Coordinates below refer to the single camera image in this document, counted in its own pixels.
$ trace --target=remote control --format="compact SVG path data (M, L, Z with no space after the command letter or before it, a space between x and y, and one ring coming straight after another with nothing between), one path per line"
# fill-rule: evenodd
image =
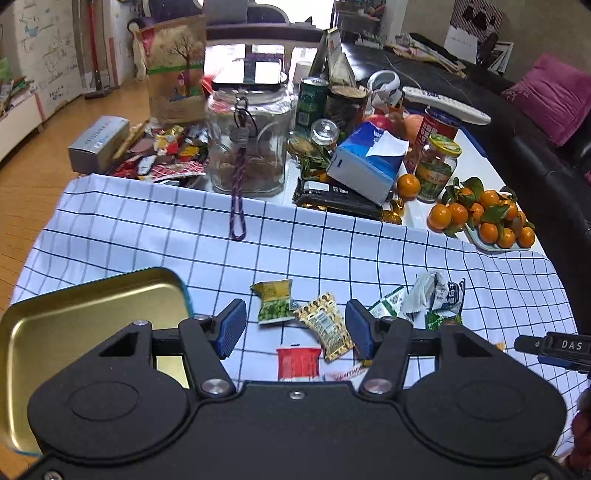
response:
M488 125L491 123L491 117L480 110L438 93L413 87L403 87L402 92L404 97L411 102L439 108L445 113L459 118L462 122L475 125Z

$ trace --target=papers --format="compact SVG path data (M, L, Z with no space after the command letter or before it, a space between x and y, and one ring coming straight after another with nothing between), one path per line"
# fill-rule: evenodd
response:
M380 157L399 157L406 155L408 151L408 142L400 140L389 132L384 132L382 137L369 148L365 154L366 157L378 155Z

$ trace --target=pickled vegetable jar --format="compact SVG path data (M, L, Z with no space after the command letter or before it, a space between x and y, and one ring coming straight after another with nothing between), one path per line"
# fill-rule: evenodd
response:
M427 144L418 157L414 172L421 184L417 198L433 203L437 200L445 185L457 167L457 158L462 149L453 140L440 134L431 134Z

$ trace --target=cardboard box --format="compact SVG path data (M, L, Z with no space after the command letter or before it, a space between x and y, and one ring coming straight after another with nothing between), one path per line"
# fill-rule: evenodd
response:
M70 145L72 170L78 173L104 173L113 154L129 134L129 120L105 115Z

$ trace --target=tissue box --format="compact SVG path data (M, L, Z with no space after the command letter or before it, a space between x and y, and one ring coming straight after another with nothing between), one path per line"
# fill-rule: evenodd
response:
M326 173L382 205L407 150L408 142L365 122L338 146Z

